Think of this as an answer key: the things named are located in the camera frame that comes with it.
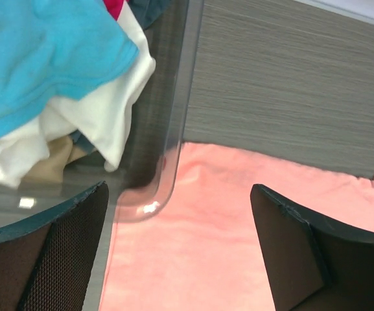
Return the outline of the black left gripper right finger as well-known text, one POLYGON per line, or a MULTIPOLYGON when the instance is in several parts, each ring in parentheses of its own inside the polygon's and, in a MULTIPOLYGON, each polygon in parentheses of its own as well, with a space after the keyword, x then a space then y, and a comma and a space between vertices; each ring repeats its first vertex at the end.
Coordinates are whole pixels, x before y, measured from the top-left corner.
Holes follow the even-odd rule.
POLYGON ((250 200, 276 310, 374 310, 374 232, 261 184, 250 200))

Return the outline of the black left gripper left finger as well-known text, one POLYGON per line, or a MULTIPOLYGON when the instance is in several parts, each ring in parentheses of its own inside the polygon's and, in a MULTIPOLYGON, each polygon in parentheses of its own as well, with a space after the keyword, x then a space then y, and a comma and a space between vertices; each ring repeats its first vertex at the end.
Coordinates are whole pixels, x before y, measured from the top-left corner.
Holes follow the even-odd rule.
POLYGON ((98 183, 0 227, 0 310, 81 310, 108 208, 98 183))

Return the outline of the salmon pink t-shirt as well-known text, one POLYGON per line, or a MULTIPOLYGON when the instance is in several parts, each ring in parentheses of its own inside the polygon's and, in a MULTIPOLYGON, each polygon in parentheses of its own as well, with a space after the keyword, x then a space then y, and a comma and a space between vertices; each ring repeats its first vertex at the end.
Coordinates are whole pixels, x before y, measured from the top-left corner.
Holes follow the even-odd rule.
POLYGON ((374 178, 185 143, 165 208, 112 230, 101 310, 273 310, 250 192, 261 183, 374 231, 374 178))

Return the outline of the clear plastic bin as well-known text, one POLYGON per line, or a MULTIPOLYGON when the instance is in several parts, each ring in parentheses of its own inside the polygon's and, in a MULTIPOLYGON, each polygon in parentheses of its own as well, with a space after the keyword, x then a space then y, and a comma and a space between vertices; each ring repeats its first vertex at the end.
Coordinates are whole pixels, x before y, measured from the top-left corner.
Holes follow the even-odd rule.
POLYGON ((0 227, 105 181, 118 222, 142 222, 163 210, 174 188, 202 21, 202 1, 172 1, 145 32, 157 67, 132 110, 119 168, 106 172, 93 153, 65 168, 61 184, 0 187, 0 227))

